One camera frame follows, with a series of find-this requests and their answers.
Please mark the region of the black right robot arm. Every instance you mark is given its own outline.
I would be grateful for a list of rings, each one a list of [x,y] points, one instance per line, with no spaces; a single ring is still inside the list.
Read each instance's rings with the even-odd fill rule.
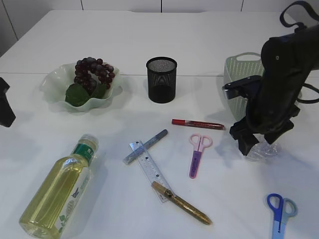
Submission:
[[[239,150],[247,155],[264,135],[268,144],[294,127],[300,109],[295,102],[306,79],[319,68],[319,27],[271,37],[262,47],[262,76],[254,75],[222,87],[226,98],[247,99],[245,116],[230,128]]]

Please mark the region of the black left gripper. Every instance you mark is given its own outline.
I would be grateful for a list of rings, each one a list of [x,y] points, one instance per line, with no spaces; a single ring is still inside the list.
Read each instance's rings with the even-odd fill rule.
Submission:
[[[10,107],[6,93],[10,88],[9,84],[0,78],[0,124],[4,127],[10,127],[15,120],[15,114]]]

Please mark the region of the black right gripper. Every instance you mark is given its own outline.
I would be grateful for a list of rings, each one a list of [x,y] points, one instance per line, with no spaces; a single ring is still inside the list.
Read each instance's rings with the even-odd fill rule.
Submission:
[[[291,118],[296,117],[300,108],[294,101],[276,101],[274,104],[258,105],[253,98],[247,99],[245,116],[231,128],[230,134],[238,140],[238,147],[247,156],[252,147],[259,143],[254,134],[263,134],[268,144],[273,144],[282,134],[294,128]]]

